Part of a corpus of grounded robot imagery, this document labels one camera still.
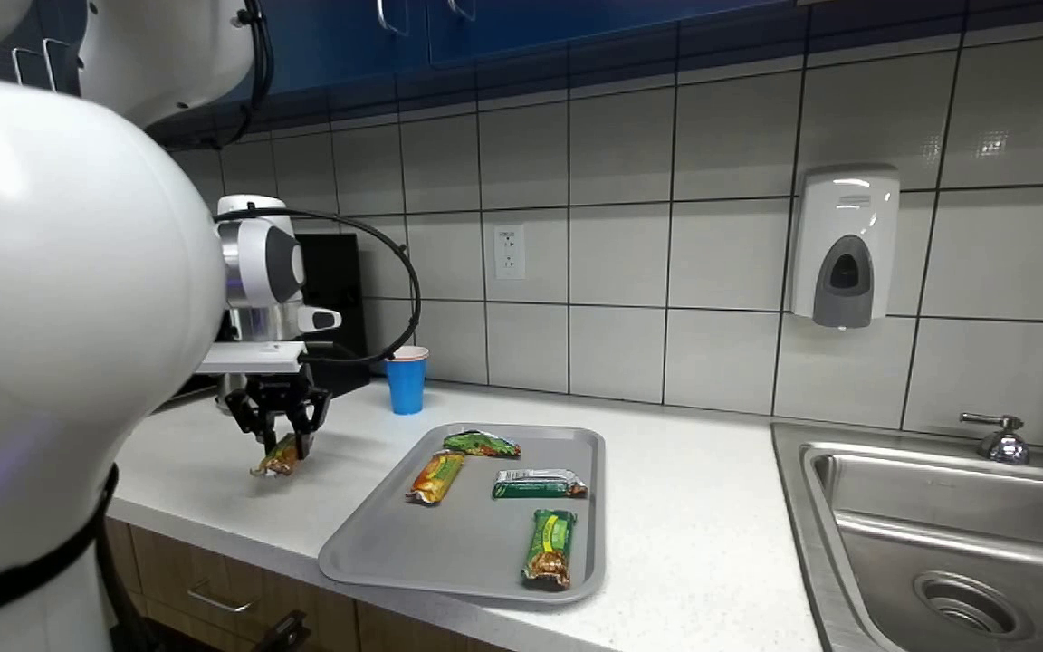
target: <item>backsplash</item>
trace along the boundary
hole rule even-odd
[[[1043,27],[940,32],[386,113],[177,152],[410,245],[416,342],[460,385],[1043,443]],[[892,318],[789,317],[800,179],[903,174]],[[363,255],[369,342],[410,312]]]

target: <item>white soap dispenser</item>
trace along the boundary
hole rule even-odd
[[[894,220],[894,170],[808,174],[794,266],[794,317],[838,331],[861,331],[884,318]]]

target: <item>blue cup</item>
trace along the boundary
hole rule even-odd
[[[422,406],[422,359],[386,359],[386,399],[392,413],[419,413]]]

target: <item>countertop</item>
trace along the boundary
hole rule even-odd
[[[606,440],[610,571],[589,603],[490,609],[344,586],[316,569],[402,453],[453,422],[573,423]],[[111,519],[503,647],[817,647],[763,423],[473,387],[426,387],[422,413],[392,417],[386,387],[369,385],[334,399],[297,477],[245,474],[258,458],[211,399],[154,413],[121,448]]]

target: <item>stainless steel sink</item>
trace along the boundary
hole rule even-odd
[[[1043,652],[1043,466],[775,429],[824,647]]]

